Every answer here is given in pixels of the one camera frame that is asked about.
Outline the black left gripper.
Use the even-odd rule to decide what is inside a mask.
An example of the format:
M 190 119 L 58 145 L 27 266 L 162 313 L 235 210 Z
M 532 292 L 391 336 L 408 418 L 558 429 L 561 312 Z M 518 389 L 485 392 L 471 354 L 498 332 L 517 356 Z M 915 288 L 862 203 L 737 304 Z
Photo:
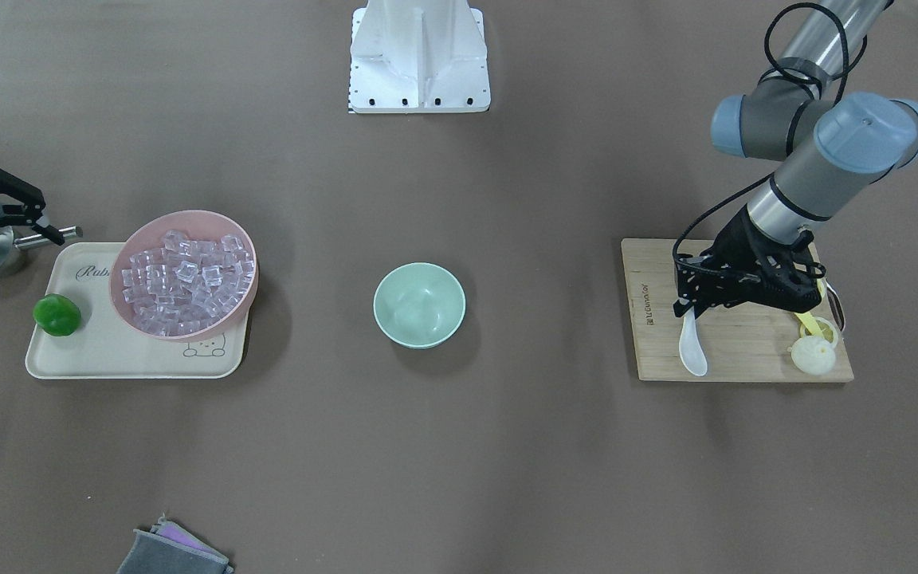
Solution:
M 739 210 L 703 257 L 673 258 L 674 315 L 700 317 L 708 309 L 749 302 L 793 313 L 815 309 L 826 268 L 811 253 L 813 239 L 812 232 L 802 231 L 794 242 L 778 243 L 758 229 L 747 210 Z

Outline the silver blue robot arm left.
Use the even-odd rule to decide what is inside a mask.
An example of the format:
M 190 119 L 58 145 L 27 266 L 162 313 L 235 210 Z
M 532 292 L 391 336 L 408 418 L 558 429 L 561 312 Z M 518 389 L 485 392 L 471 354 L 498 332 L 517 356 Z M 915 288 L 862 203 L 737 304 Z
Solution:
M 846 93 L 888 1 L 798 2 L 809 16 L 746 95 L 722 101 L 711 141 L 723 153 L 775 160 L 743 189 L 746 206 L 697 255 L 673 250 L 675 316 L 757 304 L 804 313 L 821 302 L 826 267 L 814 232 L 867 186 L 918 159 L 918 102 Z

